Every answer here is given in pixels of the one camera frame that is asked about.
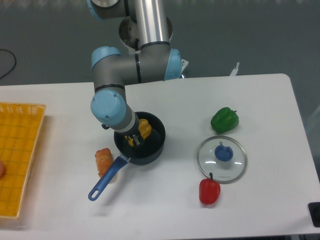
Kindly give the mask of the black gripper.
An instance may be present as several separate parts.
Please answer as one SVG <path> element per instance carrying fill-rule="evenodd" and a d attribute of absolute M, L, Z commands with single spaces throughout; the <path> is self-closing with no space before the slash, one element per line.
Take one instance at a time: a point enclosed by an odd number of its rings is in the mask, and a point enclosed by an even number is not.
<path fill-rule="evenodd" d="M 137 135 L 139 132 L 139 123 L 129 123 L 129 124 L 116 124 L 112 126 L 107 126 L 106 124 L 101 124 L 102 128 L 105 130 L 112 129 L 114 130 L 113 138 L 123 139 L 125 136 L 132 136 L 133 145 L 139 146 L 142 143 L 141 136 Z"/>

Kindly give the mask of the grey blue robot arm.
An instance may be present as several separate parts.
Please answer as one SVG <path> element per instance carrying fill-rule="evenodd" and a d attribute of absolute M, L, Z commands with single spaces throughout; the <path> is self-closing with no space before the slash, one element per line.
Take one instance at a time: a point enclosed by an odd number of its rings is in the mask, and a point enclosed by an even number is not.
<path fill-rule="evenodd" d="M 136 24 L 137 53 L 121 55 L 116 47 L 103 46 L 91 55 L 94 76 L 94 96 L 90 107 L 104 125 L 123 136 L 129 136 L 135 146 L 143 137 L 139 119 L 126 99 L 127 85 L 178 79 L 182 74 L 182 58 L 170 46 L 167 16 L 162 0 L 89 0 L 93 16 L 128 17 Z"/>

